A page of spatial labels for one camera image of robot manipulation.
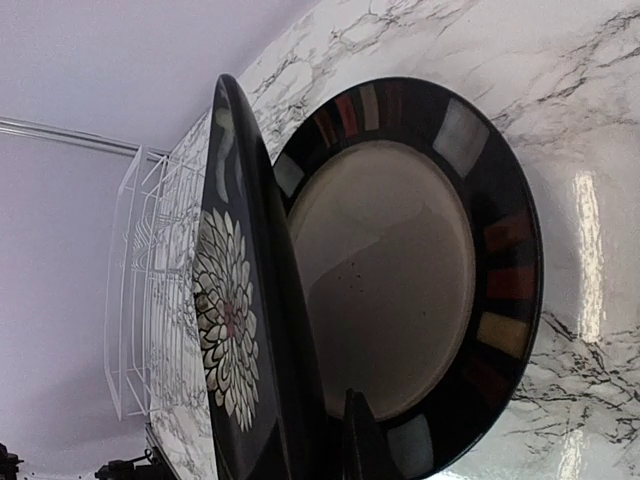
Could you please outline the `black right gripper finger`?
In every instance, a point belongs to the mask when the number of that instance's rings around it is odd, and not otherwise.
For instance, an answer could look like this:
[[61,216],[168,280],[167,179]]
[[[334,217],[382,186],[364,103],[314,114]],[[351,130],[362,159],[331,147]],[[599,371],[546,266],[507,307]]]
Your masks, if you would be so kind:
[[345,398],[342,460],[344,479],[400,478],[365,395],[352,389]]

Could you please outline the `black square plate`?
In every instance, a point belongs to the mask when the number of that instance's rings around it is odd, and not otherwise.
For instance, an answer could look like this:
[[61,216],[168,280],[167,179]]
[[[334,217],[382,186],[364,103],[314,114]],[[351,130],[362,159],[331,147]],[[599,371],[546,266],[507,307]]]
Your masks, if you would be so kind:
[[286,214],[228,74],[214,90],[192,285],[219,476],[323,478],[327,413]]

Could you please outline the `black round plate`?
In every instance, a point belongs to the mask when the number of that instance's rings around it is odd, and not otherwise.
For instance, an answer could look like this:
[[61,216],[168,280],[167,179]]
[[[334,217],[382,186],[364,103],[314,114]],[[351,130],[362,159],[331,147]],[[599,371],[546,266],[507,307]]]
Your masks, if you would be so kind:
[[274,174],[331,435],[362,394],[394,477],[445,469],[503,413],[537,334],[542,239],[512,148],[457,93],[386,77],[317,108]]

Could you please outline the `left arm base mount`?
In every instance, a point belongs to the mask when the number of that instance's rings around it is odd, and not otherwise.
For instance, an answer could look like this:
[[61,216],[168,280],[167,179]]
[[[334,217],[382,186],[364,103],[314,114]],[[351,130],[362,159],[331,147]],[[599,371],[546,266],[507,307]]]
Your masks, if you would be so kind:
[[112,460],[94,473],[100,480],[161,480],[165,478],[165,468],[154,456],[151,449],[144,455],[130,460]]

